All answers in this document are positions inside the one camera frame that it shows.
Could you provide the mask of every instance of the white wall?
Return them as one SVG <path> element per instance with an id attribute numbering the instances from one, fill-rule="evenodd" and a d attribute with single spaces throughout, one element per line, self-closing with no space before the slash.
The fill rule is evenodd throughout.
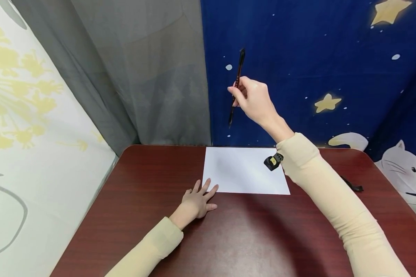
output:
<path id="1" fill-rule="evenodd" d="M 115 154 L 27 24 L 4 9 L 0 6 L 0 277 L 43 277 L 67 247 Z"/>

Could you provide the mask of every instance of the cat face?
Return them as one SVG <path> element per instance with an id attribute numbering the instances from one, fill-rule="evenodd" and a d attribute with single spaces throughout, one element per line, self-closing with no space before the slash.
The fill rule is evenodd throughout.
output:
<path id="1" fill-rule="evenodd" d="M 380 162 L 381 171 L 398 191 L 416 193 L 416 156 L 405 150 L 402 140 L 385 151 Z"/>

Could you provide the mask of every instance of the sheet of paper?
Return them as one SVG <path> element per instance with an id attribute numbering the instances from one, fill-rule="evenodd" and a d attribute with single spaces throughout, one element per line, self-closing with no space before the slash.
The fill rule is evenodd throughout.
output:
<path id="1" fill-rule="evenodd" d="M 282 168 L 270 171 L 263 161 L 275 148 L 207 147 L 203 181 L 219 184 L 218 192 L 290 195 Z"/>

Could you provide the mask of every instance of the gray curtain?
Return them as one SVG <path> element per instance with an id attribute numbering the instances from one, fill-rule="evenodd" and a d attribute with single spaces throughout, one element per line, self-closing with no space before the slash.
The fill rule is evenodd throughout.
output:
<path id="1" fill-rule="evenodd" d="M 211 144 L 199 0 L 12 2 L 117 155 Z"/>

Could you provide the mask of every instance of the person's left hand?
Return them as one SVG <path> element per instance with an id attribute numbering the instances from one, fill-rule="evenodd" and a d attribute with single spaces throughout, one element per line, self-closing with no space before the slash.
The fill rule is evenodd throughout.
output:
<path id="1" fill-rule="evenodd" d="M 207 202 L 215 195 L 219 185 L 215 185 L 210 192 L 206 193 L 210 184 L 211 179 L 207 179 L 202 189 L 199 190 L 200 180 L 197 180 L 194 188 L 185 192 L 182 204 L 169 217 L 179 229 L 183 230 L 194 219 L 201 219 L 207 212 L 217 208 L 216 204 L 208 204 Z"/>

